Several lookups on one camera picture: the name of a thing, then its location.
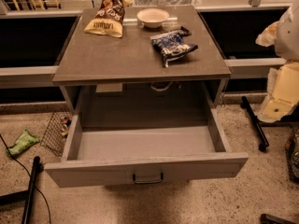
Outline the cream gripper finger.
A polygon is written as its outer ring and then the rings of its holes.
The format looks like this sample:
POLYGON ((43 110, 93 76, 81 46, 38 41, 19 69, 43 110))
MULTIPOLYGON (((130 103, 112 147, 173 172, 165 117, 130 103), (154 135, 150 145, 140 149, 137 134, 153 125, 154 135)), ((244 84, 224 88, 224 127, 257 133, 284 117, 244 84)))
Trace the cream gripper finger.
POLYGON ((299 104, 299 62, 287 62, 279 69, 271 68, 267 79, 267 95, 257 113, 260 121, 273 123, 290 115, 299 104))
POLYGON ((255 40, 255 43, 259 46, 270 47, 276 44, 277 39, 278 22, 275 21, 267 26, 261 34, 259 34, 255 40))

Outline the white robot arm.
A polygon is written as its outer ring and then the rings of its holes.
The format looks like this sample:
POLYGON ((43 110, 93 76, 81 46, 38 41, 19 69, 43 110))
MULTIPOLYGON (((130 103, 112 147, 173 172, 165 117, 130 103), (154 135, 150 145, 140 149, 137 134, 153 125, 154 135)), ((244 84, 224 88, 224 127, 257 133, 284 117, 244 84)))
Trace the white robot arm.
POLYGON ((268 73, 267 95, 263 100, 258 119, 273 123, 290 115, 299 104, 299 0, 267 26, 255 43, 263 47, 275 46, 275 53, 285 60, 279 68, 268 73))

